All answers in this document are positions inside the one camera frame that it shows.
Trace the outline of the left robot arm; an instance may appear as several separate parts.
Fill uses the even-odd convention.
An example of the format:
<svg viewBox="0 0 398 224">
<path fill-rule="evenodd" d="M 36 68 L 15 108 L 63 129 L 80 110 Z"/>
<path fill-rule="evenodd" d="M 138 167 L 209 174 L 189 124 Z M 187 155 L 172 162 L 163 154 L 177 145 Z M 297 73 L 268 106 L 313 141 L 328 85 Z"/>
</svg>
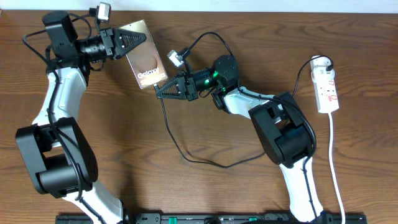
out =
<svg viewBox="0 0 398 224">
<path fill-rule="evenodd" d="M 95 154 L 77 119 L 93 64 L 120 59 L 147 37 L 107 28 L 80 39 L 73 25 L 77 20 L 86 16 L 53 11 L 42 19 L 50 39 L 41 55 L 49 87 L 38 116 L 17 130 L 16 143 L 38 193 L 75 204 L 93 223 L 135 223 L 123 202 L 99 181 Z"/>
</svg>

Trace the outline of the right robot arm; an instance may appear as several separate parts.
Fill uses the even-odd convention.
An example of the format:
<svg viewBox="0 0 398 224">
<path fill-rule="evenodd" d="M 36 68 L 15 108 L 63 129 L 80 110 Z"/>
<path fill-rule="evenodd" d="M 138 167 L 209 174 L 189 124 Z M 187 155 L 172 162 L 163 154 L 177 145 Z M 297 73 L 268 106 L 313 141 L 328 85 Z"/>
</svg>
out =
<svg viewBox="0 0 398 224">
<path fill-rule="evenodd" d="M 293 217 L 299 222 L 319 220 L 323 207 L 312 176 L 316 136 L 293 96 L 288 92 L 263 95 L 241 86 L 232 55 L 218 57 L 210 68 L 179 71 L 163 86 L 156 86 L 155 94 L 160 100 L 193 101 L 205 90 L 219 110 L 251 120 L 264 154 L 282 170 Z"/>
</svg>

